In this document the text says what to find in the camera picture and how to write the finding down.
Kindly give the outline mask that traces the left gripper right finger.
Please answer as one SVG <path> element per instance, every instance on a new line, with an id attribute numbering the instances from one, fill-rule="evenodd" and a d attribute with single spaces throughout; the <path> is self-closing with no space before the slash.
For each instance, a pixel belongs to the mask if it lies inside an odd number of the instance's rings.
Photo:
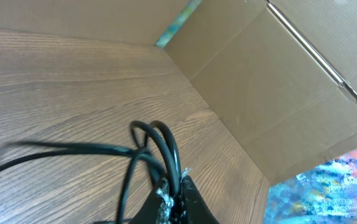
<path id="1" fill-rule="evenodd" d="M 182 176 L 178 196 L 178 222 L 183 224 L 219 224 L 210 212 L 189 175 Z"/>

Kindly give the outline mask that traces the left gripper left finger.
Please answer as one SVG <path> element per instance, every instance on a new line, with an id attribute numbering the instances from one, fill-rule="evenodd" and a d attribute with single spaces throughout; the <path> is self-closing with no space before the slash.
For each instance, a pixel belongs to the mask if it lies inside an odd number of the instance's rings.
<path id="1" fill-rule="evenodd" d="M 166 177 L 161 177 L 129 224 L 168 224 L 171 223 L 171 213 L 172 197 L 169 194 L 169 181 Z"/>

